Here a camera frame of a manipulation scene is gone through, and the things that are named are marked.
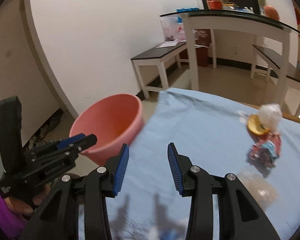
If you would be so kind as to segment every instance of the red pot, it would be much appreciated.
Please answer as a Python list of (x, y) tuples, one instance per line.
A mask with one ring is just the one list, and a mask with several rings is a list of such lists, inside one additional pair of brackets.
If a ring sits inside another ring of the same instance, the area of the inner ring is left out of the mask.
[(134, 95), (117, 94), (94, 103), (80, 114), (69, 136), (95, 134), (97, 144), (81, 154), (103, 166), (118, 154), (123, 143), (131, 144), (144, 124), (141, 100)]
[(206, 0), (206, 3), (211, 10), (222, 10), (221, 0)]

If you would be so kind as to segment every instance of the table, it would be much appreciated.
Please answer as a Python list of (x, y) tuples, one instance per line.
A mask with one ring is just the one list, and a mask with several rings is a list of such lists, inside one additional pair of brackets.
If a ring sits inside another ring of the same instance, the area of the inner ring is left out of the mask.
[[(164, 14), (160, 17), (171, 16), (177, 13)], [(232, 10), (196, 10), (180, 13), (184, 23), (184, 30), (188, 44), (189, 67), (191, 71), (192, 90), (199, 90), (198, 67), (195, 51), (195, 40), (192, 34), (193, 29), (211, 29), (213, 68), (216, 68), (216, 48), (214, 29), (240, 31), (254, 34), (254, 44), (257, 44), (257, 37), (270, 38), (283, 44), (282, 57), (283, 66), (280, 71), (275, 103), (280, 104), (284, 97), (286, 75), (288, 71), (288, 58), (290, 49), (291, 31), (300, 31), (279, 21), (267, 18), (262, 15), (250, 14), (242, 11)]]

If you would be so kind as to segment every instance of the blue tablecloth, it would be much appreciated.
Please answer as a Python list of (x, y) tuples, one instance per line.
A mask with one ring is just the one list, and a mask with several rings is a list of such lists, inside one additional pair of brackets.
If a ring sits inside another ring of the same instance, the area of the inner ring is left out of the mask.
[[(130, 147), (122, 191), (106, 199), (114, 240), (185, 238), (191, 198), (175, 190), (167, 159), (170, 142), (210, 174), (237, 174), (249, 166), (265, 176), (279, 195), (266, 215), (281, 240), (288, 240), (300, 225), (300, 124), (282, 119), (281, 158), (266, 173), (248, 162), (254, 141), (242, 122), (244, 112), (257, 110), (197, 91), (160, 92), (154, 115)], [(218, 219), (215, 212), (214, 239), (219, 238)]]

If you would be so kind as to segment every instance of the wall socket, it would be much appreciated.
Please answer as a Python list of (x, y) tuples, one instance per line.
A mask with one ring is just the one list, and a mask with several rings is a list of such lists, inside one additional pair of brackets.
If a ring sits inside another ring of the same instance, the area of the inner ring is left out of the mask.
[(8, 51), (5, 53), (6, 58), (9, 58), (11, 55), (14, 54), (14, 52), (15, 52), (16, 49), (17, 49), (17, 46), (18, 46), (18, 44), (15, 43), (15, 44), (12, 46), (12, 48), (11, 48), (10, 50), (8, 50)]
[(237, 55), (239, 53), (239, 49), (237, 47), (230, 47), (230, 51), (232, 54)]

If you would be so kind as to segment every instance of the metal screw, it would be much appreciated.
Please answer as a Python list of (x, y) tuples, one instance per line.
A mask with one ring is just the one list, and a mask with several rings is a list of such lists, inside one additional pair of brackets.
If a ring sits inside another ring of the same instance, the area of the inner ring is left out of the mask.
[(106, 171), (107, 171), (106, 167), (101, 166), (101, 167), (97, 168), (98, 173), (105, 173)]
[(62, 181), (67, 182), (70, 180), (70, 176), (69, 175), (63, 175), (61, 178)]
[(192, 172), (197, 173), (197, 172), (200, 171), (200, 168), (199, 168), (198, 166), (192, 166), (192, 167), (190, 168), (190, 170), (191, 170)]
[(229, 174), (227, 174), (227, 178), (228, 178), (229, 180), (235, 180), (235, 179), (236, 179), (236, 176), (235, 176), (234, 174), (232, 174), (232, 173), (229, 173)]

